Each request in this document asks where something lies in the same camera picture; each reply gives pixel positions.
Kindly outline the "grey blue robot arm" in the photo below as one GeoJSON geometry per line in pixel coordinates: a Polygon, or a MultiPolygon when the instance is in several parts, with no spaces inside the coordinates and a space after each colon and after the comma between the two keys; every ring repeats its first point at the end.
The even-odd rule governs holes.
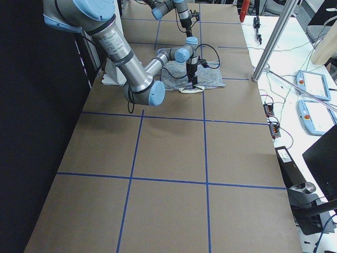
{"type": "Polygon", "coordinates": [[[197,11],[192,11],[188,8],[187,1],[153,1],[153,0],[144,0],[151,8],[152,15],[156,20],[161,20],[166,14],[174,10],[176,13],[176,18],[179,18],[181,27],[184,29],[181,30],[177,24],[179,31],[185,33],[187,37],[192,37],[192,18],[195,18],[195,23],[200,20],[200,14],[197,11]]]}
{"type": "Polygon", "coordinates": [[[51,28],[80,33],[85,31],[96,39],[112,61],[126,77],[124,96],[128,102],[159,106],[165,98],[164,83],[156,74],[169,62],[186,64],[186,77],[196,82],[198,40],[192,35],[192,18],[200,19],[199,12],[188,8],[186,1],[146,1],[156,20],[171,10],[179,16],[186,32],[182,47],[162,48],[148,66],[143,67],[124,35],[117,27],[114,1],[43,1],[45,24],[51,28]]]}

